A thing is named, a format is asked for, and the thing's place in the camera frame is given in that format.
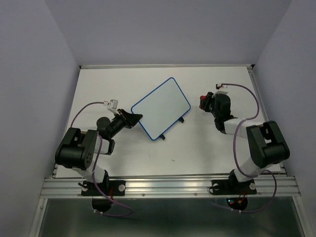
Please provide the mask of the red bone-shaped eraser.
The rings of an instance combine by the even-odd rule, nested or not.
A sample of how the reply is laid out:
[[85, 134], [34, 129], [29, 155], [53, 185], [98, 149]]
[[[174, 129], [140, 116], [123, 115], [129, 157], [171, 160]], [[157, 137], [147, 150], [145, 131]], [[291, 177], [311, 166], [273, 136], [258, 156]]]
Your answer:
[[199, 108], [204, 110], [204, 106], [205, 106], [205, 95], [200, 96], [200, 104], [199, 104]]

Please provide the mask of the blue framed whiteboard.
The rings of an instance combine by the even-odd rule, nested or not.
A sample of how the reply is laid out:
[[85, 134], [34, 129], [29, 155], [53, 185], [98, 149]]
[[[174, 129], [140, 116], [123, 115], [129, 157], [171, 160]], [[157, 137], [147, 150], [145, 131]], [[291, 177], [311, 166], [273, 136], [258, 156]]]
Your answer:
[[181, 87], [173, 77], [134, 104], [133, 114], [142, 114], [139, 120], [148, 137], [155, 141], [191, 109]]

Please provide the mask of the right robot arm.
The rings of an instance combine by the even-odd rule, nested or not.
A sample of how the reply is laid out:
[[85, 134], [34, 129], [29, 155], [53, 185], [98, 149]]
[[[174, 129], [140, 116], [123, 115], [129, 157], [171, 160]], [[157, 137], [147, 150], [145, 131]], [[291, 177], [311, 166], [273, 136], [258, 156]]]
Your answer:
[[[245, 182], [260, 175], [266, 168], [289, 159], [290, 149], [275, 121], [252, 122], [231, 114], [231, 100], [226, 94], [208, 92], [200, 97], [199, 108], [212, 113], [215, 127], [223, 134], [233, 135], [233, 155], [236, 168], [230, 173], [227, 187], [238, 193]], [[243, 164], [237, 160], [237, 137], [248, 141], [250, 158]]]

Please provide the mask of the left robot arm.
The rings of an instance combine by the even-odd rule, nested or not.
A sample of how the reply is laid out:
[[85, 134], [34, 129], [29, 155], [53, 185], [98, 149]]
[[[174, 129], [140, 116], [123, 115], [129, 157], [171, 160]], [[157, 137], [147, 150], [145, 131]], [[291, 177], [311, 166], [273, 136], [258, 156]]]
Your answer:
[[133, 128], [142, 117], [142, 114], [118, 109], [112, 120], [99, 118], [96, 130], [82, 132], [70, 127], [56, 150], [55, 163], [76, 171], [87, 182], [93, 183], [92, 187], [98, 194], [106, 194], [110, 188], [109, 175], [96, 164], [94, 154], [101, 154], [104, 148], [105, 154], [111, 155], [115, 147], [113, 137], [124, 128]]

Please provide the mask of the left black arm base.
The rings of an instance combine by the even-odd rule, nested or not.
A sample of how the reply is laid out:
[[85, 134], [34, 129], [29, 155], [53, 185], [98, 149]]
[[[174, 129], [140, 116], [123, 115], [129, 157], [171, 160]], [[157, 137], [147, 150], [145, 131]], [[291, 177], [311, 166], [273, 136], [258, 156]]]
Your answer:
[[[83, 197], [103, 197], [103, 199], [93, 198], [91, 201], [92, 208], [99, 214], [109, 214], [108, 211], [114, 204], [105, 198], [96, 188], [93, 182], [82, 181], [78, 185], [81, 187], [81, 195]], [[105, 171], [104, 179], [101, 183], [97, 183], [99, 189], [110, 199], [114, 196], [125, 196], [125, 180], [111, 180], [107, 171]]]

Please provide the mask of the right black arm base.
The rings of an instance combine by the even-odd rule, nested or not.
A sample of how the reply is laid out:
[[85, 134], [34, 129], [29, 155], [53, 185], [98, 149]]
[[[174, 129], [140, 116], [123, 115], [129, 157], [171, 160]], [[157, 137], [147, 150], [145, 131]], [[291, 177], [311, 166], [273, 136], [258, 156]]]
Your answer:
[[248, 206], [247, 196], [257, 194], [254, 180], [239, 182], [233, 170], [227, 179], [212, 180], [208, 190], [212, 195], [229, 196], [226, 198], [228, 207], [240, 212], [245, 211]]

